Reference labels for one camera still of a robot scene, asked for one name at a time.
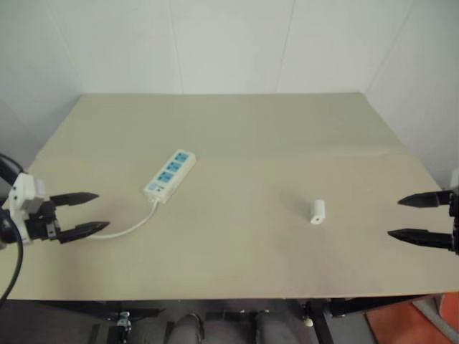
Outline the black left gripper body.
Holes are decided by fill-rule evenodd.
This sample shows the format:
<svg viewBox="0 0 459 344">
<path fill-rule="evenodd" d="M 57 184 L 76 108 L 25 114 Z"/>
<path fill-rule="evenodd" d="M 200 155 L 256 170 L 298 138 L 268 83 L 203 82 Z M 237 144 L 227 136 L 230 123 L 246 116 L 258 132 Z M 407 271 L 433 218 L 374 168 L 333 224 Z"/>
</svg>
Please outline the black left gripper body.
<svg viewBox="0 0 459 344">
<path fill-rule="evenodd" d="M 60 234 L 60 224 L 56 217 L 56 206 L 52 201 L 45 201 L 35 214 L 29 214 L 25 221 L 31 240 L 57 240 Z"/>
</svg>

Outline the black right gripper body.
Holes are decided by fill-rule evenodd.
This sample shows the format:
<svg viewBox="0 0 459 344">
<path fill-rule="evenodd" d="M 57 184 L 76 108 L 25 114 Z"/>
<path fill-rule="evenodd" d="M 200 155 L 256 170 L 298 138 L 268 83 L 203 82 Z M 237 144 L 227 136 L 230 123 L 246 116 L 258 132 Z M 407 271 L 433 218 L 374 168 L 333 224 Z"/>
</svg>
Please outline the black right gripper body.
<svg viewBox="0 0 459 344">
<path fill-rule="evenodd" d="M 448 240 L 448 250 L 458 255 L 458 189 L 450 191 L 449 215 L 453 218 L 452 234 Z"/>
</svg>

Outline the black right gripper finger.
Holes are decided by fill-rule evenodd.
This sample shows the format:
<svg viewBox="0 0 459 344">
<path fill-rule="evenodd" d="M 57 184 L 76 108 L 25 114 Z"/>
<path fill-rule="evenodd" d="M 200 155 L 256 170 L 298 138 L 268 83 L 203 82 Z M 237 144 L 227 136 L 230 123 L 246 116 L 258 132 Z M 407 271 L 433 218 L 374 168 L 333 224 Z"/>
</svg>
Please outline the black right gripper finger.
<svg viewBox="0 0 459 344">
<path fill-rule="evenodd" d="M 397 229 L 387 233 L 395 239 L 417 246 L 453 250 L 452 234 L 430 232 L 425 229 Z"/>
<path fill-rule="evenodd" d="M 397 203 L 415 208 L 435 208 L 450 203 L 450 191 L 416 193 L 400 199 Z"/>
</svg>

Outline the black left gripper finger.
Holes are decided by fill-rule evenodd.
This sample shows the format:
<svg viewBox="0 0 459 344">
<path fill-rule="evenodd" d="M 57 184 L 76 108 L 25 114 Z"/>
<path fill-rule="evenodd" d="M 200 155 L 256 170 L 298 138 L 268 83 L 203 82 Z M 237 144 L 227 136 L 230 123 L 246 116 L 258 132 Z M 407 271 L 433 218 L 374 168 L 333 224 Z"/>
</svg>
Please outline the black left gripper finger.
<svg viewBox="0 0 459 344">
<path fill-rule="evenodd" d="M 49 202 L 54 207 L 58 206 L 76 206 L 84 204 L 98 198 L 99 195 L 90 192 L 64 193 L 56 196 L 50 196 Z"/>
<path fill-rule="evenodd" d="M 84 239 L 98 233 L 109 224 L 109 221 L 93 221 L 86 224 L 80 224 L 73 229 L 58 231 L 57 240 L 60 244 L 66 244 L 79 239 Z"/>
</svg>

